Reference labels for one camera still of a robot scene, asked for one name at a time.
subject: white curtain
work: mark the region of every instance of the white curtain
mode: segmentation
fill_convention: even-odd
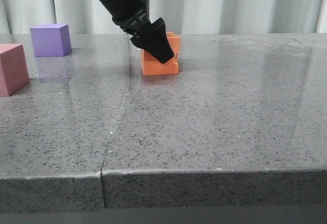
[[[327,32],[327,0],[150,0],[177,34]],[[0,34],[28,34],[41,23],[71,33],[122,34],[98,0],[0,0]]]

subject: speckled stone table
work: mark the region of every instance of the speckled stone table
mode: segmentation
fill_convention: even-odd
[[[0,212],[327,204],[327,35],[181,36],[143,77],[125,35],[72,36],[0,98]]]

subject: foam block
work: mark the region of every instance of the foam block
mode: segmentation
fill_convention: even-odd
[[[72,50],[67,24],[40,24],[30,32],[35,57],[62,57]]]
[[[145,50],[141,50],[141,68],[144,76],[154,76],[154,75],[167,75],[167,74],[178,74],[178,53],[180,39],[179,36],[173,32],[167,32],[168,42],[170,47],[174,52],[174,57],[171,58],[165,64],[161,64],[159,60],[153,57]]]
[[[30,81],[21,44],[0,44],[0,96],[10,96]]]

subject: purple cube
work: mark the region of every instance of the purple cube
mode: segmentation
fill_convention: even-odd
[[[72,50],[68,24],[41,24],[30,32],[35,57],[62,57]]]

